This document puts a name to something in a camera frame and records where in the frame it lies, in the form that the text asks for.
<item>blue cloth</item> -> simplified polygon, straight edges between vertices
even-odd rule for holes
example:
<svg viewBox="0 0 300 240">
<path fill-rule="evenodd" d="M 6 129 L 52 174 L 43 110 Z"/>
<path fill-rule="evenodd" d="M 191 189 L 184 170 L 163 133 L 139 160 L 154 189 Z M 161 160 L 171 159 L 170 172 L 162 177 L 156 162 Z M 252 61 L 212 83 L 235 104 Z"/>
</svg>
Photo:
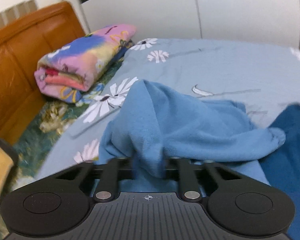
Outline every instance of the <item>blue cloth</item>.
<svg viewBox="0 0 300 240">
<path fill-rule="evenodd" d="M 252 161 L 268 155 L 284 140 L 278 128 L 257 129 L 241 103 L 200 101 L 141 80 L 131 87 L 120 112 L 106 127 L 98 163 L 134 156 L 138 176 L 129 190 L 160 191 L 155 178 L 162 178 L 166 156 Z"/>
<path fill-rule="evenodd" d="M 294 240 L 300 240 L 300 106 L 288 106 L 271 124 L 285 131 L 284 145 L 260 160 L 261 167 L 270 184 L 293 200 L 295 218 L 288 233 Z"/>
</svg>

